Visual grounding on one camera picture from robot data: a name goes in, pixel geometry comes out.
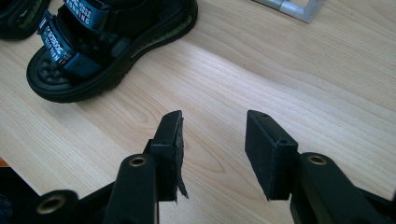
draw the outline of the rubber sole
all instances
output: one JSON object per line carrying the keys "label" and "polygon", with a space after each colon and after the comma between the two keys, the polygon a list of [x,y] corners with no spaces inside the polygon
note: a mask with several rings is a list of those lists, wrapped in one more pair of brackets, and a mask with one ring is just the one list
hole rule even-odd
{"label": "rubber sole", "polygon": [[30,77],[31,75],[29,76],[29,72],[36,69],[34,68],[34,64],[37,63],[38,60],[36,55],[39,55],[40,51],[41,53],[42,51],[45,51],[45,48],[43,47],[28,65],[26,76],[28,83],[36,94],[55,103],[79,102],[92,98],[103,91],[112,90],[131,70],[136,61],[146,52],[180,39],[192,29],[198,15],[198,6],[196,1],[189,1],[186,6],[180,9],[180,11],[175,12],[175,14],[177,13],[179,15],[176,15],[169,19],[169,21],[166,21],[168,24],[166,27],[172,28],[164,27],[163,29],[158,29],[158,27],[156,27],[153,28],[156,29],[155,31],[147,31],[151,37],[141,35],[127,50],[125,50],[125,52],[121,54],[120,57],[115,59],[113,63],[106,67],[104,71],[68,90],[54,91],[43,89],[35,84],[34,79]]}

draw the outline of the wood grain surface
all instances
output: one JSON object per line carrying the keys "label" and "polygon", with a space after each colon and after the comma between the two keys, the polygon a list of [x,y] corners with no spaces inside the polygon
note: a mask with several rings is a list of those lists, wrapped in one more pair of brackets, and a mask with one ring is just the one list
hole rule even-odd
{"label": "wood grain surface", "polygon": [[187,35],[144,55],[114,90],[79,103],[51,103],[30,89],[38,35],[0,41],[0,157],[39,194],[83,197],[115,180],[164,114],[182,110],[190,199],[161,203],[161,223],[292,223],[289,202],[265,200],[245,154],[254,109],[300,152],[329,156],[356,186],[391,199],[396,1],[326,0],[310,24],[248,0],[198,6]]}

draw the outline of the velcro strap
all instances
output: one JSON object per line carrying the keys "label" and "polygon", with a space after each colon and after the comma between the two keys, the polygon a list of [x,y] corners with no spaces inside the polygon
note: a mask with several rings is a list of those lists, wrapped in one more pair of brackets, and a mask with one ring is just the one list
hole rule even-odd
{"label": "velcro strap", "polygon": [[56,16],[52,16],[48,11],[46,11],[37,31],[41,35],[52,61],[62,66],[66,71],[80,77],[89,77],[101,69],[100,64],[84,54],[76,52],[67,44],[56,26]]}
{"label": "velcro strap", "polygon": [[[99,6],[104,5],[100,1],[95,2]],[[64,4],[85,27],[91,30],[103,31],[107,21],[108,10],[99,9],[86,0],[64,0]]]}

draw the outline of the metal screw hole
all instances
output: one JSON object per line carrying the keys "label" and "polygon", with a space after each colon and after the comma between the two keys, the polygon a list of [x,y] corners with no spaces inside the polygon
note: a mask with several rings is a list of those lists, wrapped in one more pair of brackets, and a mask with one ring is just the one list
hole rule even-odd
{"label": "metal screw hole", "polygon": [[46,215],[60,209],[66,203],[66,198],[62,194],[52,195],[38,205],[36,211],[40,215]]}
{"label": "metal screw hole", "polygon": [[146,162],[147,162],[146,158],[144,158],[144,157],[136,157],[136,158],[131,159],[129,161],[129,164],[131,166],[141,166],[141,165],[144,165]]}
{"label": "metal screw hole", "polygon": [[327,163],[323,157],[318,155],[309,156],[307,159],[316,165],[325,165]]}

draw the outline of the light wood surface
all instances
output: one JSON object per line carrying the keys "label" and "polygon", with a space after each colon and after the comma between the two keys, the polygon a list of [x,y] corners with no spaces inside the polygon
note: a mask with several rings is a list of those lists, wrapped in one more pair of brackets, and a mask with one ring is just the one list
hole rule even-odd
{"label": "light wood surface", "polygon": [[396,1],[326,0],[310,24],[248,0],[198,5],[190,33],[144,55],[116,89],[76,104],[29,88],[38,35],[0,41],[0,157],[40,194],[73,189],[83,197],[114,181],[162,116],[180,109],[190,199],[161,203],[161,223],[292,223],[289,202],[265,200],[244,151],[255,109],[300,152],[329,156],[356,186],[390,199]]}

